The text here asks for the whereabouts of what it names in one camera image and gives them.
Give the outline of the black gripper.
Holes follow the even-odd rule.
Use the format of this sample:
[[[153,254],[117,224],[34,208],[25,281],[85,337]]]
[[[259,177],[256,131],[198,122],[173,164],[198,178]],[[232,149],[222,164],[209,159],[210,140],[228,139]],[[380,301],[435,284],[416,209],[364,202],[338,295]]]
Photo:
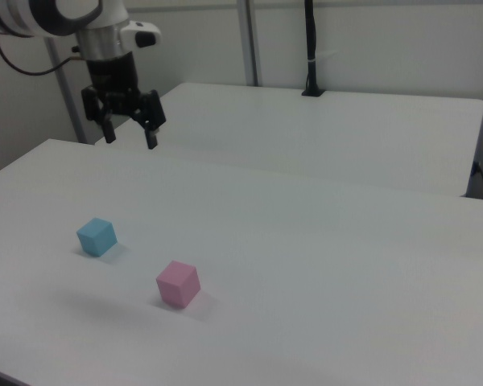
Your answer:
[[[111,60],[89,60],[86,64],[92,81],[92,86],[81,90],[86,119],[101,127],[105,141],[110,144],[116,140],[112,114],[131,116],[143,127],[147,148],[153,150],[166,116],[155,90],[139,91],[133,54]]]

